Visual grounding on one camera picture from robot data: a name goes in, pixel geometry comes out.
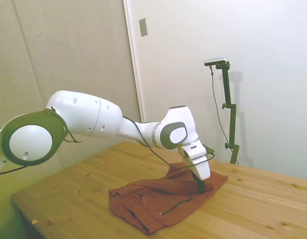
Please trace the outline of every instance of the door frame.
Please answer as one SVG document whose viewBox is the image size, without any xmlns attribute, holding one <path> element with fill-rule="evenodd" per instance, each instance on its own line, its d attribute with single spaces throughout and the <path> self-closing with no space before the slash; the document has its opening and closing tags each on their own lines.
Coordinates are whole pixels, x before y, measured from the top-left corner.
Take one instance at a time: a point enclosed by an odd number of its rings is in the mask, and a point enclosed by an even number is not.
<svg viewBox="0 0 307 239">
<path fill-rule="evenodd" d="M 135 76 L 135 84 L 136 84 L 136 91 L 137 91 L 137 97 L 138 97 L 138 104 L 139 104 L 139 112 L 140 112 L 140 118 L 142 122 L 145 122 L 145 107 L 143 104 L 143 97 L 142 97 L 142 85 L 141 85 L 141 76 L 139 74 L 139 62 L 137 60 L 137 49 L 134 41 L 134 35 L 133 35 L 133 29 L 135 26 L 132 25 L 132 22 L 130 21 L 130 18 L 132 16 L 131 11 L 131 4 L 130 0 L 123 0 L 124 2 L 124 10 L 125 10 L 125 16 L 126 16 L 126 24 L 127 24 L 127 31 L 128 31 L 128 38 L 129 38 L 129 45 L 130 45 L 130 52 L 132 56 L 132 63 L 133 63 L 133 69 L 134 69 L 134 76 Z"/>
</svg>

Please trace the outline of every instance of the wooden table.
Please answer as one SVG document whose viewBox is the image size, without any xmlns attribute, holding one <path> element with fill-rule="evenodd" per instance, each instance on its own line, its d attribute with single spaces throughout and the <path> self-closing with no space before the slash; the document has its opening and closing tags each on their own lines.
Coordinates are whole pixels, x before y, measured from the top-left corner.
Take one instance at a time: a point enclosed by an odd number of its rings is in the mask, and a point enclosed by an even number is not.
<svg viewBox="0 0 307 239">
<path fill-rule="evenodd" d="M 156 150 L 169 162 L 176 152 Z M 108 190 L 163 177 L 147 148 L 123 142 L 12 196 L 48 239 L 307 239 L 307 180 L 210 161 L 228 182 L 183 222 L 146 236 L 111 213 Z"/>
</svg>

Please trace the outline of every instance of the light switch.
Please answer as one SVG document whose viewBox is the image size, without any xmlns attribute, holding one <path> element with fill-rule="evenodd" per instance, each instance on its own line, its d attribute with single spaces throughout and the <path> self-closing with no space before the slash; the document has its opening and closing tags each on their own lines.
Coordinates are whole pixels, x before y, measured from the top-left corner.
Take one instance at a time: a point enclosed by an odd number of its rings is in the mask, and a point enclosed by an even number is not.
<svg viewBox="0 0 307 239">
<path fill-rule="evenodd" d="M 142 36 L 148 35 L 147 20 L 145 18 L 139 20 L 140 33 Z"/>
</svg>

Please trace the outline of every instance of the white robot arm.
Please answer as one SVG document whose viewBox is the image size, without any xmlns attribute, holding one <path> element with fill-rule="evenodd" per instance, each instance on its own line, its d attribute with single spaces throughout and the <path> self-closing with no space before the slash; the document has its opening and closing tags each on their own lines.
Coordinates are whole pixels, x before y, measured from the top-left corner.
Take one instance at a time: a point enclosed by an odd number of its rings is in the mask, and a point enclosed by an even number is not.
<svg viewBox="0 0 307 239">
<path fill-rule="evenodd" d="M 0 171 L 8 161 L 23 166 L 47 161 L 68 133 L 118 135 L 150 148 L 177 148 L 200 180 L 210 177 L 207 151 L 188 107 L 170 108 L 161 122 L 138 123 L 123 117 L 121 109 L 105 99 L 70 91 L 56 92 L 43 111 L 15 117 L 0 129 Z"/>
</svg>

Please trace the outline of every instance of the cloth fold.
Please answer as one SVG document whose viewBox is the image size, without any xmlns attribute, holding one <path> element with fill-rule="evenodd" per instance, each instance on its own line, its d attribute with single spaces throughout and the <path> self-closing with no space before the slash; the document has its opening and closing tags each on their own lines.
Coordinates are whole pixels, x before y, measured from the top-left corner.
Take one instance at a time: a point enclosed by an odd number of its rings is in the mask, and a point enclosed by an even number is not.
<svg viewBox="0 0 307 239">
<path fill-rule="evenodd" d="M 184 163 L 173 164 L 184 167 Z M 198 210 L 227 181 L 228 176 L 211 172 L 204 180 L 206 192 L 198 193 L 191 170 L 169 167 L 161 179 L 140 180 L 109 191 L 110 210 L 150 235 L 177 224 Z"/>
</svg>

